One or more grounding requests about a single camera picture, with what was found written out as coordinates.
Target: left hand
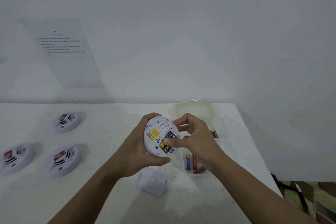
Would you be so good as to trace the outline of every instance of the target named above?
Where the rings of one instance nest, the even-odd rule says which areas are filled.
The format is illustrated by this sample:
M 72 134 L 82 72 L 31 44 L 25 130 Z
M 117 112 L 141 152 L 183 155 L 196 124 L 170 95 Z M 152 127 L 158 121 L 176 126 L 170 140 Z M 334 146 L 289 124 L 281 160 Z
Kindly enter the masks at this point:
M 119 177 L 128 177 L 149 166 L 163 166 L 170 162 L 170 158 L 148 155 L 144 146 L 144 131 L 147 122 L 159 113 L 150 113 L 142 117 L 139 124 L 124 140 L 120 148 L 106 162 L 110 170 L 114 170 Z

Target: blue battery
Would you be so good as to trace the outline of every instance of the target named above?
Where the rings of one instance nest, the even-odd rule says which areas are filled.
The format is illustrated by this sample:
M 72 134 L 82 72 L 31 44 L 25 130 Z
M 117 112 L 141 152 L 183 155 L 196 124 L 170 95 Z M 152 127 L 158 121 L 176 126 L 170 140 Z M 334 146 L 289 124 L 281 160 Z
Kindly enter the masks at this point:
M 187 154 L 185 156 L 185 168 L 187 171 L 190 171 L 191 170 L 191 167 L 190 167 L 190 155 Z

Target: right hand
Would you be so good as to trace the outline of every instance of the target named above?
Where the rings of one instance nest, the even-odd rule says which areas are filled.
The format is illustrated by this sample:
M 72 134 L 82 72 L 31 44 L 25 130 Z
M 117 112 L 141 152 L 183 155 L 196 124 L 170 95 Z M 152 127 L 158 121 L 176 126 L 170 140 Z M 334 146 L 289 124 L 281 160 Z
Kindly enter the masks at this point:
M 165 145 L 187 148 L 204 164 L 207 164 L 207 168 L 209 168 L 208 164 L 212 164 L 218 155 L 224 153 L 212 137 L 207 124 L 196 116 L 186 113 L 180 119 L 174 120 L 173 123 L 179 132 L 187 131 L 191 136 L 185 136 L 183 139 L 165 138 L 163 140 Z

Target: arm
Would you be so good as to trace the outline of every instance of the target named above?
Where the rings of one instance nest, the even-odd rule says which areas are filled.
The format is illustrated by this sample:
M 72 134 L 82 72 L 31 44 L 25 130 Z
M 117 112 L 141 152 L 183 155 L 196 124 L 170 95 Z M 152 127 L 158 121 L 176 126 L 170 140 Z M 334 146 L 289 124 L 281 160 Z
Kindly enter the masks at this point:
M 185 147 L 195 154 L 220 180 L 252 223 L 316 223 L 229 158 L 213 139 L 205 122 L 189 113 L 173 122 L 179 126 L 179 131 L 187 131 L 191 136 L 167 138 L 164 143 Z
M 94 223 L 116 182 L 122 177 L 136 174 L 142 168 L 162 166 L 170 158 L 150 156 L 144 147 L 147 122 L 158 113 L 145 115 L 116 153 L 103 164 L 74 197 L 48 222 Z

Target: white table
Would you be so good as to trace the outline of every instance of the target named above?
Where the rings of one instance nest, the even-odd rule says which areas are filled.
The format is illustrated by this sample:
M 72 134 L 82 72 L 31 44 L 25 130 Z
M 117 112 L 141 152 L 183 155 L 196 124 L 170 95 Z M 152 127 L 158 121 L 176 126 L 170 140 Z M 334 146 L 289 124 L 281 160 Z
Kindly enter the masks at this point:
M 212 104 L 223 117 L 238 162 L 280 195 L 234 104 Z M 51 121 L 65 111 L 82 117 L 74 130 L 57 134 Z M 33 143 L 32 163 L 16 174 L 0 177 L 1 223 L 46 223 L 107 160 L 111 150 L 151 112 L 175 118 L 174 104 L 0 104 L 0 148 Z M 80 144 L 83 157 L 76 169 L 50 178 L 48 155 L 66 144 Z M 121 179 L 108 197 L 96 223 L 249 223 L 215 178 L 194 179 L 181 171 L 179 153 L 163 167 L 169 177 L 162 197 L 137 188 L 137 175 Z

